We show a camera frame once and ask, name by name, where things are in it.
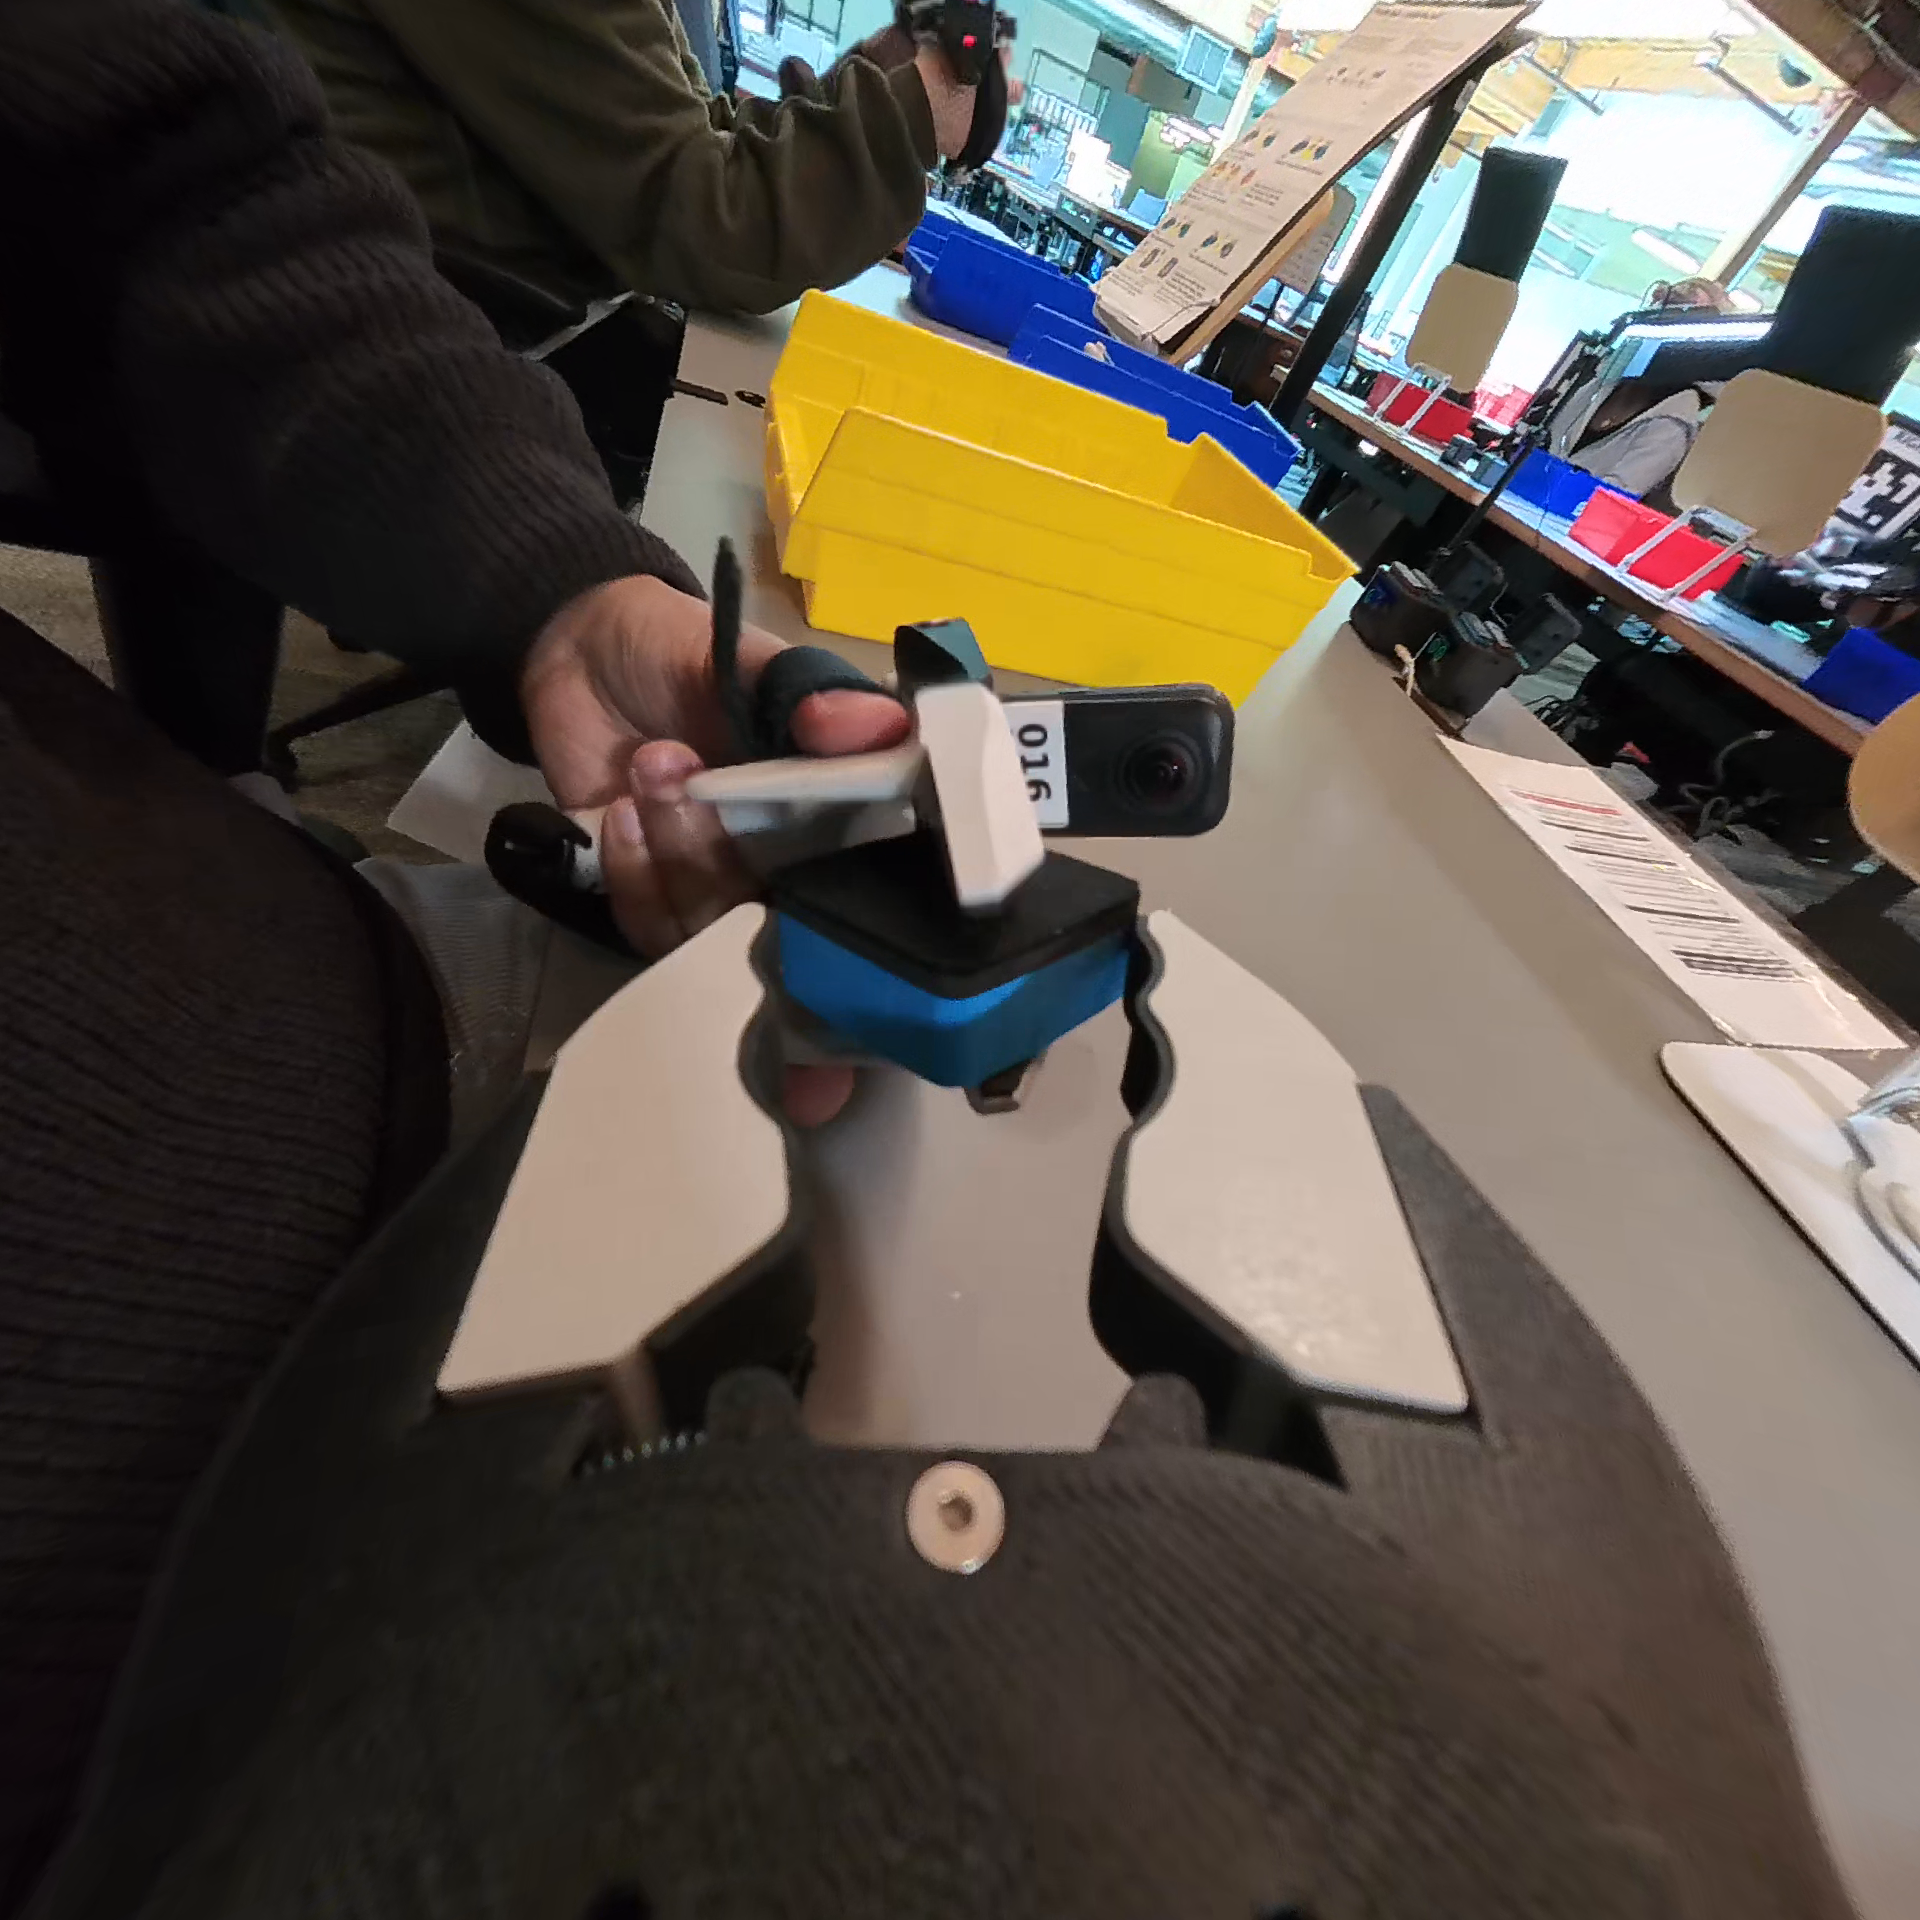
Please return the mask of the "white marker poster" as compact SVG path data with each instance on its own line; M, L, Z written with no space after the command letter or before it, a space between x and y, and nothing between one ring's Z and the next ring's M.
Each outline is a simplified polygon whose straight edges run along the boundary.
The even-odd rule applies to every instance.
M1896 557L1915 540L1917 428L1891 416L1878 451L1835 508L1819 552L1835 561Z

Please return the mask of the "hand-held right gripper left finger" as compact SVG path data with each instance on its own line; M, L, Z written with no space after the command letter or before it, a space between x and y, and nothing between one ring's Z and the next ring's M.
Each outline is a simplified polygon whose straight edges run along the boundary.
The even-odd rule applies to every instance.
M748 902L552 1048L438 1364L451 1403L595 1388L654 1443L806 1355L808 1205L781 1112L773 916Z

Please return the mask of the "yellow plastic bin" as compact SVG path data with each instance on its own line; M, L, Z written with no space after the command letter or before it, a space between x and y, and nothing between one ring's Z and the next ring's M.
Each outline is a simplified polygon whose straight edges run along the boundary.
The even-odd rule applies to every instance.
M817 632L959 616L991 667L1067 686L1207 684L1243 704L1353 575L1212 438L1085 478L865 407L777 404L781 572Z
M1201 496L1198 476L1229 467L1212 438L1174 440L1158 416L835 295L805 295L764 399L774 525L796 518L851 414L1183 511Z

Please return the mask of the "long wooden top table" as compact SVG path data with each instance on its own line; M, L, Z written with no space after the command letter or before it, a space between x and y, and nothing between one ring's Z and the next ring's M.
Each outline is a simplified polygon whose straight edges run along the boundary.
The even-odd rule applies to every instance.
M1476 509L1489 496L1485 487L1476 487L1463 471L1445 464L1436 447L1400 431L1390 421L1376 419L1353 395L1321 384L1309 385L1305 419L1291 431L1303 443L1315 445L1324 437L1333 437L1334 453L1326 455L1328 467L1343 476L1351 476L1351 469L1358 467L1358 480L1369 484L1385 484L1385 476L1374 471L1383 462L1420 473L1422 484L1407 494L1413 497L1407 505L1400 505L1396 496L1390 501L1396 515L1413 525L1427 525L1433 518L1433 496L1437 494L1446 494L1470 509ZM1652 631L1704 660L1726 680L1747 688L1766 709L1819 735L1847 759L1856 757L1868 741L1868 723L1808 695L1804 680L1781 669L1782 645L1766 641L1755 654L1751 641L1728 627L1731 611L1718 599L1704 596L1689 604L1686 599L1656 596L1643 581L1620 573L1573 542L1567 536L1571 524L1563 518L1531 518L1524 511L1510 511L1502 501L1492 503L1485 518L1523 542L1552 569L1583 583L1622 613L1643 619Z

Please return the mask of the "printed paper sheet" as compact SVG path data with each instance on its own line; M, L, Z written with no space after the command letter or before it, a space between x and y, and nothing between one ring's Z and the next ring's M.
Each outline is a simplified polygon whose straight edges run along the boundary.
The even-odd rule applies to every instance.
M1559 873L1735 1044L1893 1052L1901 1036L1589 763L1443 747Z

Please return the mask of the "red plastic bin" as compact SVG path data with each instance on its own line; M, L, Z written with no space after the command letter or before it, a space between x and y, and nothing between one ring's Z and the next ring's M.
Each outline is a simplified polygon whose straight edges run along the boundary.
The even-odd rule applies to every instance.
M1468 403L1448 398L1445 388L1427 388L1416 380L1381 372L1364 399L1367 414L1400 433L1443 447L1455 438L1472 438L1476 416Z
M1614 487L1589 494L1567 525L1567 540L1671 601L1696 601L1726 588L1747 559L1736 544L1700 535Z

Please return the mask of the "black charger box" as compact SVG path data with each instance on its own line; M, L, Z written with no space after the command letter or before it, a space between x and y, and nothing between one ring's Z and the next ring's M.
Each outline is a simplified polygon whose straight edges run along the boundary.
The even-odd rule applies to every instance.
M1414 657L1454 611L1448 599L1420 567L1391 559L1381 565L1351 608L1351 628L1381 657Z
M1436 723L1461 731L1526 671L1503 628L1472 611L1445 613L1404 669L1406 693Z

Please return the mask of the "person's left hand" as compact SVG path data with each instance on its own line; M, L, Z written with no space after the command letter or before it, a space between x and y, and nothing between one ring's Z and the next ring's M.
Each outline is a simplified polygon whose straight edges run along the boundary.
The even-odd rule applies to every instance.
M711 646L707 601L630 575L556 613L518 671L534 760L564 813L595 815L612 923L646 961L760 888L688 788L733 759Z

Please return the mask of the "blue black foam block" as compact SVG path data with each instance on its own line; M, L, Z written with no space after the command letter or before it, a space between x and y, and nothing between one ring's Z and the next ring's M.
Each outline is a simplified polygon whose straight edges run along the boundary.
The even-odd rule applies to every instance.
M981 1087L1125 995L1140 888L1045 853L1008 902L967 909L919 832L787 869L768 900L792 1006L937 1087Z

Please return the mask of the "black pole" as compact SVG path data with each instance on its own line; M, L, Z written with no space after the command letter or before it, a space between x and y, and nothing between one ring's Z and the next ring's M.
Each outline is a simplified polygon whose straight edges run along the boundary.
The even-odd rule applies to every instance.
M1475 88L1495 62L1497 55L1475 59L1461 77L1433 96L1398 137L1393 157L1363 212L1356 245L1347 253L1347 265L1337 271L1318 318L1308 329L1291 368L1283 377L1275 414L1291 437L1297 438L1303 433L1315 382L1358 315L1385 253L1407 221L1424 180L1445 155L1454 131L1472 103Z

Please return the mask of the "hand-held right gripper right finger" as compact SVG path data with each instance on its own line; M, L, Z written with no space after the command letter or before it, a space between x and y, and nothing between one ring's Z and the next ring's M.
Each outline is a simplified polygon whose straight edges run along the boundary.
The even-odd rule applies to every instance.
M1177 1376L1224 1448L1321 1448L1328 1408L1451 1424L1472 1392L1356 1069L1174 913L1143 919L1126 1125L1087 1280L1101 1350Z

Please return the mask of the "cardboard sign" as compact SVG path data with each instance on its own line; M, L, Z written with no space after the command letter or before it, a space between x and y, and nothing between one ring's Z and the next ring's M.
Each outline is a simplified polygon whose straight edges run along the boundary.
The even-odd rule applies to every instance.
M1279 273L1315 205L1374 149L1515 37L1533 4L1379 4L1255 123L1094 289L1094 318L1143 351L1213 340Z

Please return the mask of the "white tablet stand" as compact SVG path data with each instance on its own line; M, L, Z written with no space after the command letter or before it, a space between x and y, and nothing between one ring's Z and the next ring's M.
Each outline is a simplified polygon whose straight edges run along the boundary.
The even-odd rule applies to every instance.
M1664 1078L1917 1359L1917 1056L1870 1083L1796 1047L1671 1041Z

